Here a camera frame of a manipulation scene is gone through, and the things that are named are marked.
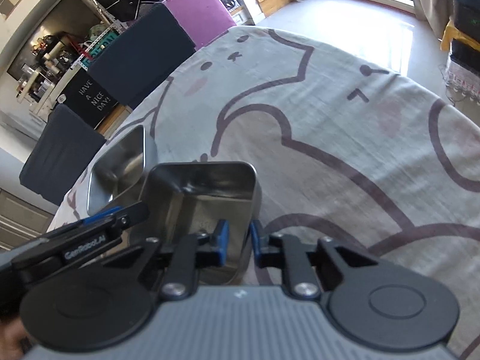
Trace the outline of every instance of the silver screw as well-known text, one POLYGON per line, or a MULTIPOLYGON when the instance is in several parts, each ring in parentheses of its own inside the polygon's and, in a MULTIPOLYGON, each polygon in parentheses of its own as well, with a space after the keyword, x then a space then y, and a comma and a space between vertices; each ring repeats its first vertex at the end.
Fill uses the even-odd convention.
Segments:
POLYGON ((310 297, 318 292, 318 287, 312 283, 298 283, 293 290, 301 296, 310 297))
POLYGON ((185 286, 181 283, 168 283, 162 288, 162 291, 166 295, 180 296, 185 293, 185 286))

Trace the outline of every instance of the pink chair back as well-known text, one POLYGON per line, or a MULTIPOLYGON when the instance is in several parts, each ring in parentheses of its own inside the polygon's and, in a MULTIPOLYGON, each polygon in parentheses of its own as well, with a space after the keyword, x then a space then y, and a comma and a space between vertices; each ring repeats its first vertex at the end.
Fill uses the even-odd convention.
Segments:
POLYGON ((220 0, 164 0, 163 4, 193 40, 195 50, 236 26, 220 0))

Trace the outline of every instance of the tablecloth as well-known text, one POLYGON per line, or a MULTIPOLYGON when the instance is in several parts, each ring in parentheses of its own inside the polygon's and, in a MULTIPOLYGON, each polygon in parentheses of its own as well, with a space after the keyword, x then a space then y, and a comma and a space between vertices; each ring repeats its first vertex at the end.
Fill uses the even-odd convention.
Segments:
MULTIPOLYGON (((84 218, 89 172, 145 125, 159 162, 246 161, 260 220, 366 247, 457 296, 450 348, 480 349, 480 130, 412 80, 293 33, 235 27, 156 88, 65 196, 51 228, 84 218)), ((246 283, 278 283, 250 261, 246 283)))

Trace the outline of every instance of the black chair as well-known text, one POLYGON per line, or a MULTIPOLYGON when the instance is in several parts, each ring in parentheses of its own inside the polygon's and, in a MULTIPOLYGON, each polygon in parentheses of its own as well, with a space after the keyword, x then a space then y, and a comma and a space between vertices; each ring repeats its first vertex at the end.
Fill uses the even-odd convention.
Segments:
POLYGON ((140 104, 195 52, 195 44, 162 3, 110 44, 88 74, 120 104, 140 104))
POLYGON ((101 134, 59 104, 20 172, 20 184, 60 205, 104 143, 101 134))

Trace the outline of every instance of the cabinet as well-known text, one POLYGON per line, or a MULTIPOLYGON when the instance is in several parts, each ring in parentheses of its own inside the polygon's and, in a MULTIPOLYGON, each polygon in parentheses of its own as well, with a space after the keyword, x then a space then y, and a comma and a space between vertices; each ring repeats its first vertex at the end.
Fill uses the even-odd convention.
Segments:
POLYGON ((0 190, 0 251, 45 233, 53 215, 0 190))

